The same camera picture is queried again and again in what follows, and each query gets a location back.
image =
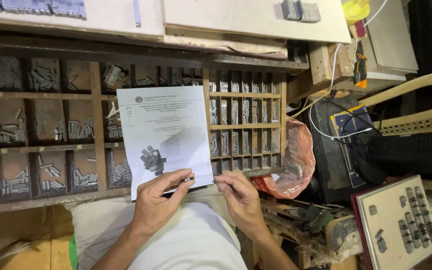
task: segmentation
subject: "plastic bag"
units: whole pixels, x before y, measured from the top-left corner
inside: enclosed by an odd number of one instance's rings
[[[251,177],[261,191],[278,199],[294,199],[309,184],[315,172],[313,137],[308,127],[292,119],[286,122],[285,172]]]

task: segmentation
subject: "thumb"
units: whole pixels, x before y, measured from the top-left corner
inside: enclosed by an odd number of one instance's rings
[[[235,207],[238,204],[238,200],[234,196],[233,188],[226,183],[217,183],[216,186],[223,193],[224,199],[226,200],[226,204],[229,207]]]
[[[189,188],[196,183],[195,180],[189,180],[187,182],[182,182],[177,186],[176,191],[171,195],[171,198],[169,198],[170,204],[181,204],[181,201],[183,201],[184,196],[188,193]]]

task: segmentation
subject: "wooden floor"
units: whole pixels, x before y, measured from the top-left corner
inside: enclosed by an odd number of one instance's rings
[[[71,270],[68,243],[73,232],[71,213],[62,205],[0,213],[0,237],[34,242],[1,260],[0,270]]]

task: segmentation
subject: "green fabric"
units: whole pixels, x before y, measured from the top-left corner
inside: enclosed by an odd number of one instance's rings
[[[78,267],[78,255],[76,254],[76,241],[74,234],[69,241],[69,261],[71,262],[72,270],[76,270]]]

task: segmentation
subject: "screwdriver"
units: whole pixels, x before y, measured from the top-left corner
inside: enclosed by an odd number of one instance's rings
[[[361,41],[357,42],[356,62],[354,63],[354,86],[365,89],[368,85],[368,70],[366,69],[366,61],[368,60],[363,55],[363,45]]]

